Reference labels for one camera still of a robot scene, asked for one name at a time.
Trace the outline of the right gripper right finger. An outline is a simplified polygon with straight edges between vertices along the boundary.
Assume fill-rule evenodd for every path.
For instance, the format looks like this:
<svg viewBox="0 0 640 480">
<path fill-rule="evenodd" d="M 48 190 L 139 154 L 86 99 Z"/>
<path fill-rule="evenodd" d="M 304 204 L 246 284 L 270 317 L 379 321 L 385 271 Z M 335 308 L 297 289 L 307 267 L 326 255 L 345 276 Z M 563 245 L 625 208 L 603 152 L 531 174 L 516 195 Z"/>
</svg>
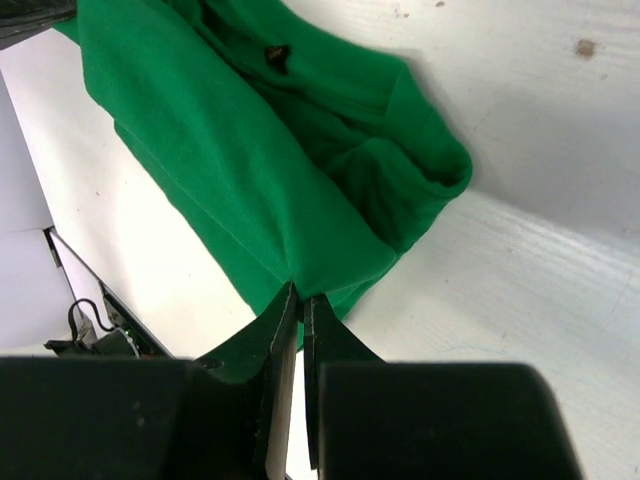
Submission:
<svg viewBox="0 0 640 480">
<path fill-rule="evenodd" d="M 387 362 L 315 297 L 303 308 L 310 464 L 322 479 L 578 479 L 532 366 Z"/>
</svg>

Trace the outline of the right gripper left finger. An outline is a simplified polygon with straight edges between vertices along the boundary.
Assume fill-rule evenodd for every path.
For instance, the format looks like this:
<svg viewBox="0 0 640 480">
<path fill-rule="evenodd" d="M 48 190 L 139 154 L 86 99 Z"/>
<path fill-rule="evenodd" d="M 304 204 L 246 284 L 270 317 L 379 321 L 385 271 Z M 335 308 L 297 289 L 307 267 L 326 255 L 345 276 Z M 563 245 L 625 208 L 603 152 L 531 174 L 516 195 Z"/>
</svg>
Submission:
<svg viewBox="0 0 640 480">
<path fill-rule="evenodd" d="M 196 360 L 1 361 L 5 479 L 282 479 L 298 295 Z"/>
</svg>

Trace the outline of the green polo shirt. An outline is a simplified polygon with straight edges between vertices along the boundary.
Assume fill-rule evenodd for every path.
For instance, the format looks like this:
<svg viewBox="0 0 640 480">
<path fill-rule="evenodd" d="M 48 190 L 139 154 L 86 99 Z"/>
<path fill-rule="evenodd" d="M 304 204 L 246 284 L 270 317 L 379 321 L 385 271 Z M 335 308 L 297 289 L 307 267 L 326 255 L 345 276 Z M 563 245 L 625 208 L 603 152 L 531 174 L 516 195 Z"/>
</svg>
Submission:
<svg viewBox="0 0 640 480">
<path fill-rule="evenodd" d="M 89 96 L 263 311 L 286 282 L 346 317 L 472 177 L 399 57 L 279 1 L 81 1 Z"/>
</svg>

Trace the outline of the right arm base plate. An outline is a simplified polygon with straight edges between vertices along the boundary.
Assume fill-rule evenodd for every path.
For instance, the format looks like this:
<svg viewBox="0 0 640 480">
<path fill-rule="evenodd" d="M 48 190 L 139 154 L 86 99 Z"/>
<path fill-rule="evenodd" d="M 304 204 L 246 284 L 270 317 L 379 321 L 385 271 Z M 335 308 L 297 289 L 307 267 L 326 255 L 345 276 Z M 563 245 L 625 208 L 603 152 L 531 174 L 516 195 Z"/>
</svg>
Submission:
<svg viewBox="0 0 640 480">
<path fill-rule="evenodd" d="M 55 228 L 46 229 L 44 235 L 73 296 L 67 312 L 73 342 L 84 347 L 87 353 L 98 355 L 129 355 L 140 359 L 171 356 Z"/>
</svg>

